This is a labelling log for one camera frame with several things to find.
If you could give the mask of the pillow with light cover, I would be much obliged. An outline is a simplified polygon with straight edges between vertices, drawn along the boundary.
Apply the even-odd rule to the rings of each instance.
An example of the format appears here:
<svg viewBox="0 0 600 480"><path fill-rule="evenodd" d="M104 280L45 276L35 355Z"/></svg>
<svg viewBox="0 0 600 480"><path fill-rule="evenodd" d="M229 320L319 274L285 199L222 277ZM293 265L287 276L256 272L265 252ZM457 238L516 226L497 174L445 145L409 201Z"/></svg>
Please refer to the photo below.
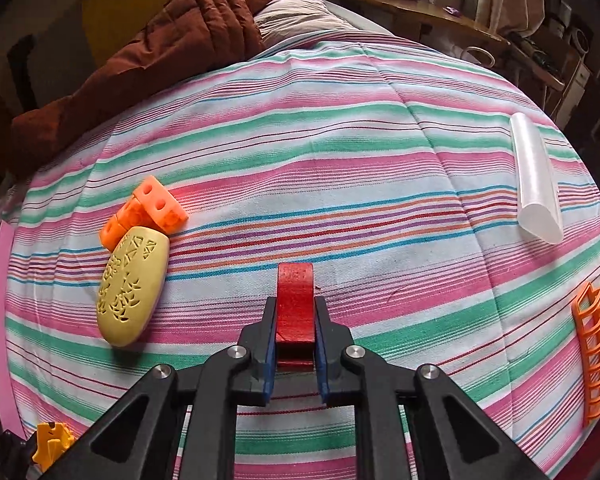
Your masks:
<svg viewBox="0 0 600 480"><path fill-rule="evenodd" d="M362 30L391 35L390 30L326 0L272 0L255 17L265 49L310 32Z"/></svg>

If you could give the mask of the white translucent tube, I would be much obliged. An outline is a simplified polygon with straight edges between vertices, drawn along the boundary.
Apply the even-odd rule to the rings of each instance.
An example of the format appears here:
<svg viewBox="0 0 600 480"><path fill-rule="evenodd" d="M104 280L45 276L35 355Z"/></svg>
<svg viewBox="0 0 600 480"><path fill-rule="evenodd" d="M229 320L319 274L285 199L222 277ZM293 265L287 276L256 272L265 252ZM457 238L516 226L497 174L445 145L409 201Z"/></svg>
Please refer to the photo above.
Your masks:
<svg viewBox="0 0 600 480"><path fill-rule="evenodd" d="M551 245L564 239L557 181L538 127L522 113L509 121L517 175L521 229Z"/></svg>

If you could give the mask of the dark red plastic clip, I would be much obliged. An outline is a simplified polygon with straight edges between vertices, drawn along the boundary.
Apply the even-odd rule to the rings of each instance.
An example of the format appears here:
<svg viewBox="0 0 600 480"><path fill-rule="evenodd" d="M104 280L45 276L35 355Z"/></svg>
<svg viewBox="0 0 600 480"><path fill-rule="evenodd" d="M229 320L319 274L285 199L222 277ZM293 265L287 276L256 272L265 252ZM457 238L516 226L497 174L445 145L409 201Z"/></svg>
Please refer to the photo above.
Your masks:
<svg viewBox="0 0 600 480"><path fill-rule="evenodd" d="M275 353L283 372L314 369L314 273L308 262L279 263Z"/></svg>

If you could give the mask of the yellow perforated oval shell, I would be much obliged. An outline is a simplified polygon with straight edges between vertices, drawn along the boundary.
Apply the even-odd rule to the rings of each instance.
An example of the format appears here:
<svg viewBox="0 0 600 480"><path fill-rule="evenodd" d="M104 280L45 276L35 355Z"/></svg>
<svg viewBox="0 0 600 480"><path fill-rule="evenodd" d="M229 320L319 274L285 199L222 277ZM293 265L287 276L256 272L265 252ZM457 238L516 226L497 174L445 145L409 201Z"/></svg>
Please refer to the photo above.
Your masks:
<svg viewBox="0 0 600 480"><path fill-rule="evenodd" d="M114 248L96 297L97 325L110 346L137 341L157 307L168 268L169 237L133 226Z"/></svg>

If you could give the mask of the orange cube block piece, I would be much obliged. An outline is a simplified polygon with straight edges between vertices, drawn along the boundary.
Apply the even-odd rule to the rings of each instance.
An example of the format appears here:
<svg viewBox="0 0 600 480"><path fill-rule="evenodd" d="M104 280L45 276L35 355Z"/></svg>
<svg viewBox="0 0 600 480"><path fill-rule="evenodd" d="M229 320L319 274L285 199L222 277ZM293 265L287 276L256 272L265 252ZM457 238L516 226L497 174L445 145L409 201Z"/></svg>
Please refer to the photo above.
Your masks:
<svg viewBox="0 0 600 480"><path fill-rule="evenodd" d="M188 214L176 198L156 177L148 176L100 229L100 244L108 252L113 252L134 226L171 235L178 232L187 220Z"/></svg>

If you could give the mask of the wooden side desk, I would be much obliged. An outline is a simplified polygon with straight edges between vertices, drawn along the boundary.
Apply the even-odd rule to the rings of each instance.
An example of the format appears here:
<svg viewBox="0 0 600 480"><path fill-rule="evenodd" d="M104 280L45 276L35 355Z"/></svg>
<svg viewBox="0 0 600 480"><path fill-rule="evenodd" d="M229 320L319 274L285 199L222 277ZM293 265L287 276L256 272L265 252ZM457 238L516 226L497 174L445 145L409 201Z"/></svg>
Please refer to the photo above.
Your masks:
<svg viewBox="0 0 600 480"><path fill-rule="evenodd" d="M457 18L434 4L408 0L340 1L345 6L371 6L382 12L388 12L393 16L394 26L398 26L401 23L410 23L411 27L414 27L416 24L419 24L419 26L427 25L431 28L442 27L456 34L477 40L479 44L490 44L497 47L500 51L509 52L515 60L523 66L527 66L535 78L542 81L548 88L556 92L562 92L565 88L565 84L561 80L543 70L538 63L535 63L530 56L526 55L523 50L520 50L509 40L498 35L496 32L490 32L489 29L469 18L464 18L464 16Z"/></svg>

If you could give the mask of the orange-yellow plastic bracket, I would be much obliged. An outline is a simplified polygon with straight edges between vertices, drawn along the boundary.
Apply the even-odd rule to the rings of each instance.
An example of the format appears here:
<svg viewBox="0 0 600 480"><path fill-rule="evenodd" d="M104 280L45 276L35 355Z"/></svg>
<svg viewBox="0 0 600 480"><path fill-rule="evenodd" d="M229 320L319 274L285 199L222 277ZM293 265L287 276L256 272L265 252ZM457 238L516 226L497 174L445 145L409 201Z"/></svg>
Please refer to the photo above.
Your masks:
<svg viewBox="0 0 600 480"><path fill-rule="evenodd" d="M68 425L63 422L41 422L35 433L33 463L45 472L74 442L76 437Z"/></svg>

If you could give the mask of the rust brown quilted blanket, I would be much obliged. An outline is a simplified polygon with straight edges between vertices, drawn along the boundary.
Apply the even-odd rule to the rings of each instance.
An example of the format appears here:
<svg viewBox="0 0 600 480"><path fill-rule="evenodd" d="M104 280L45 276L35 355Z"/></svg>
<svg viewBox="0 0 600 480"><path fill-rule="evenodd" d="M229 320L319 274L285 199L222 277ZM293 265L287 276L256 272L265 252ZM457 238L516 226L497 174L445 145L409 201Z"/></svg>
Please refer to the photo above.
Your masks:
<svg viewBox="0 0 600 480"><path fill-rule="evenodd" d="M78 90L12 121L10 171L30 176L83 133L154 94L253 58L264 49L254 18L272 1L168 1Z"/></svg>

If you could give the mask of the orange lattice plastic piece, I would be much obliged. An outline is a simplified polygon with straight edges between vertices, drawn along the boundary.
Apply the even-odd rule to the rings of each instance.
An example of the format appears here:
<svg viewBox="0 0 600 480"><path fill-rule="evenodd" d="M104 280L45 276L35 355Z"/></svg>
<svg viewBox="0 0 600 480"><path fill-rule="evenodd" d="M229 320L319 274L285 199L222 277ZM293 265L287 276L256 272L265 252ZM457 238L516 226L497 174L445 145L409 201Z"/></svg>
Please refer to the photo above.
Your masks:
<svg viewBox="0 0 600 480"><path fill-rule="evenodd" d="M584 409L583 427L600 419L600 287L584 282L571 304L580 348Z"/></svg>

